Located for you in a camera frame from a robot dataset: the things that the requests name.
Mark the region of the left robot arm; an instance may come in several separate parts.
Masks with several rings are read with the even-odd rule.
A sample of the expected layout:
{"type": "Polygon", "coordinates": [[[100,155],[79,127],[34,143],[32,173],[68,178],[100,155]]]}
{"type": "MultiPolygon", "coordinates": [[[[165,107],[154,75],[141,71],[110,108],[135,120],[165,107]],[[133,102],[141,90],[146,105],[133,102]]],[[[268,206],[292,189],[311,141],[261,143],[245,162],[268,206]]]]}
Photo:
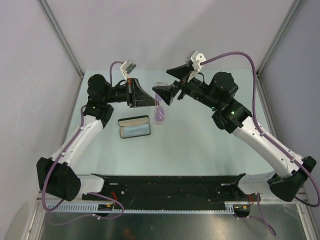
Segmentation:
{"type": "Polygon", "coordinates": [[[137,78],[121,80],[115,86],[101,74],[88,79],[88,99],[80,109],[80,123],[69,139],[49,158],[36,163],[41,195],[72,201],[78,195],[93,193],[98,199],[110,196],[111,188],[103,177],[95,174],[77,175],[75,166],[91,141],[111,119],[113,103],[126,103],[130,108],[152,107],[155,99],[146,93],[137,78]]]}

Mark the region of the dark green glasses case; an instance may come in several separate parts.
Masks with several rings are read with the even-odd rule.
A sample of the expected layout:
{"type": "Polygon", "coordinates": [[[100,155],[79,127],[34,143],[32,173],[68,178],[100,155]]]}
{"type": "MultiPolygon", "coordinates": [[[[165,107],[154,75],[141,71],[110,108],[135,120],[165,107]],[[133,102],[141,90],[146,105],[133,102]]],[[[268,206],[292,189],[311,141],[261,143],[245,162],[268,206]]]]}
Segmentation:
{"type": "Polygon", "coordinates": [[[117,123],[120,127],[119,134],[122,139],[148,136],[152,132],[148,115],[121,118],[117,123]]]}

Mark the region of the light blue cleaning cloth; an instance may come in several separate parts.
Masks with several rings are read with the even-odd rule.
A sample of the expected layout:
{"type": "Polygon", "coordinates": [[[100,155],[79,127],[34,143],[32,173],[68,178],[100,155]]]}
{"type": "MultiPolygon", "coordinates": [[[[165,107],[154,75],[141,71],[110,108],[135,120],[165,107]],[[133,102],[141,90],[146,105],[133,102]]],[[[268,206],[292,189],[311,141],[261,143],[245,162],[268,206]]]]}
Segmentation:
{"type": "Polygon", "coordinates": [[[125,138],[142,136],[149,133],[149,127],[145,125],[128,126],[123,128],[123,136],[125,138]]]}

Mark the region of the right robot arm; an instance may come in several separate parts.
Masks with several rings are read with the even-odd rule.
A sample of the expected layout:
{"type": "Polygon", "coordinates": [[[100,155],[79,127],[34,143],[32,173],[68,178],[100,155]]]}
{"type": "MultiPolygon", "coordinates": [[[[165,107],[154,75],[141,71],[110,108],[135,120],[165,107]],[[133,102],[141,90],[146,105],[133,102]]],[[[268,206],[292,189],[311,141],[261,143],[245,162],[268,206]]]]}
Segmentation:
{"type": "Polygon", "coordinates": [[[285,202],[296,199],[303,184],[310,178],[316,160],[302,157],[284,146],[265,130],[250,110],[234,96],[239,89],[231,73],[217,72],[209,84],[196,78],[186,64],[168,69],[177,80],[171,85],[154,86],[153,91],[169,106],[174,98],[189,96],[212,109],[215,125],[234,135],[254,149],[273,168],[264,174],[242,174],[230,188],[231,196],[242,201],[249,194],[273,194],[285,202]]]}

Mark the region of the pink transparent sunglasses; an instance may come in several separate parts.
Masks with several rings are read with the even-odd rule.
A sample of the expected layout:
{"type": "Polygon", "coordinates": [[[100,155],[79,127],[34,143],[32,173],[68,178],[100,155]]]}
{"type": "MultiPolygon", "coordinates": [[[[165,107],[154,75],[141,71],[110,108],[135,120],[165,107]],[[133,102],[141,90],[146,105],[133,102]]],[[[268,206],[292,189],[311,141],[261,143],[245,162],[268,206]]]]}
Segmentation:
{"type": "Polygon", "coordinates": [[[155,108],[154,108],[154,120],[155,125],[163,125],[166,120],[166,109],[163,106],[164,100],[158,93],[154,92],[155,108]]]}

